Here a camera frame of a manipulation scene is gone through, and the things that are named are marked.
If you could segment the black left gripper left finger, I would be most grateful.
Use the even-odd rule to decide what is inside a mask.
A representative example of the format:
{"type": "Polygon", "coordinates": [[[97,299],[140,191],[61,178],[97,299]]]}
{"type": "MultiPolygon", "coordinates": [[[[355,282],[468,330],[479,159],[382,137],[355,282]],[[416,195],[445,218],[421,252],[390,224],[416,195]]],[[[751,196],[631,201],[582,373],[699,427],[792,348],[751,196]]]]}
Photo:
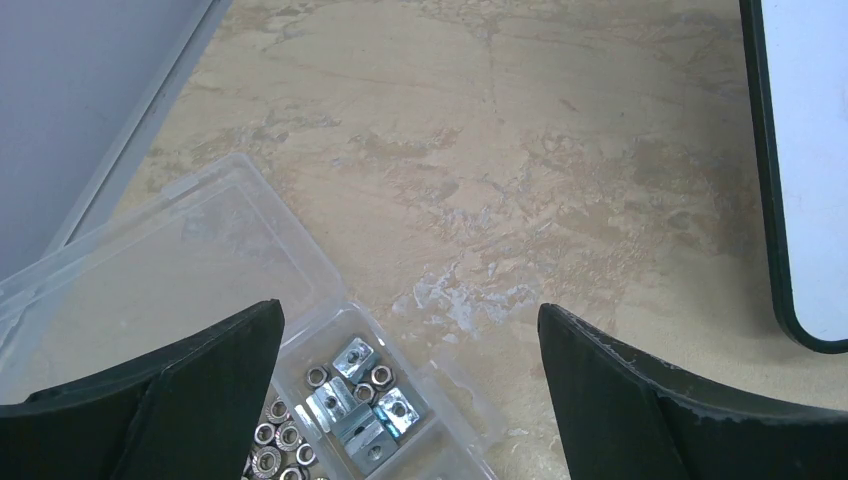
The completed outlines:
{"type": "Polygon", "coordinates": [[[285,318],[258,302],[189,337],[1,409],[5,479],[233,479],[285,318]]]}

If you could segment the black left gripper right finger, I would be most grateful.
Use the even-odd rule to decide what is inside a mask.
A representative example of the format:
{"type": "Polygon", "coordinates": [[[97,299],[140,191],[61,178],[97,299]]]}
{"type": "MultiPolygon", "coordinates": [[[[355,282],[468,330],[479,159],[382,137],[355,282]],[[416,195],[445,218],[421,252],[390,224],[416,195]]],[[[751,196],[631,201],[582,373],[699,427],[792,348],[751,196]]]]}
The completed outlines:
{"type": "Polygon", "coordinates": [[[843,479],[847,415],[743,391],[538,311],[546,381],[574,479],[843,479]]]}

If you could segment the white whiteboard with black frame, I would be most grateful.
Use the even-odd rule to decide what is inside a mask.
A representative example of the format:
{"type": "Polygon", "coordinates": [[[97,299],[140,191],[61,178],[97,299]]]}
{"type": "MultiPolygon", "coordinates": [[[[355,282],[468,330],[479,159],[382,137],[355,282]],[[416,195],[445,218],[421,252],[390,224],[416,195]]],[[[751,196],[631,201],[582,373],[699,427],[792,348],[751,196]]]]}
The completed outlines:
{"type": "Polygon", "coordinates": [[[847,349],[847,5],[743,1],[745,66],[775,317],[847,349]]]}

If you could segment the clear plastic screw organizer box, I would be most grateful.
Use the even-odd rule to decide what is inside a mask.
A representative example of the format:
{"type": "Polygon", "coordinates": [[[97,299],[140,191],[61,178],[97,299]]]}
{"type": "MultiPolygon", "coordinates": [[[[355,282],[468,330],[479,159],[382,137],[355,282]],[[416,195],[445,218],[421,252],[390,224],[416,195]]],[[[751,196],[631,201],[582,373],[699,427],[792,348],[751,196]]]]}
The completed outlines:
{"type": "Polygon", "coordinates": [[[433,356],[414,367],[250,160],[224,157],[1,285],[1,409],[276,299],[284,333],[241,479],[491,479],[433,356]]]}

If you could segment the aluminium frame rail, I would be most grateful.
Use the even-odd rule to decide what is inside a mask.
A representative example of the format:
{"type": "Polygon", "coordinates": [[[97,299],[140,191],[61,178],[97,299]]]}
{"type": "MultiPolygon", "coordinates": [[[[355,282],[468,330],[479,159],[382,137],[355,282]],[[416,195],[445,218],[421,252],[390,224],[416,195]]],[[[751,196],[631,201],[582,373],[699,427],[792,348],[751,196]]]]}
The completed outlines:
{"type": "Polygon", "coordinates": [[[140,50],[152,59],[133,75],[143,88],[132,108],[119,117],[121,128],[45,247],[45,254],[63,248],[111,217],[232,3],[173,1],[171,5],[177,18],[165,22],[161,40],[140,50]]]}

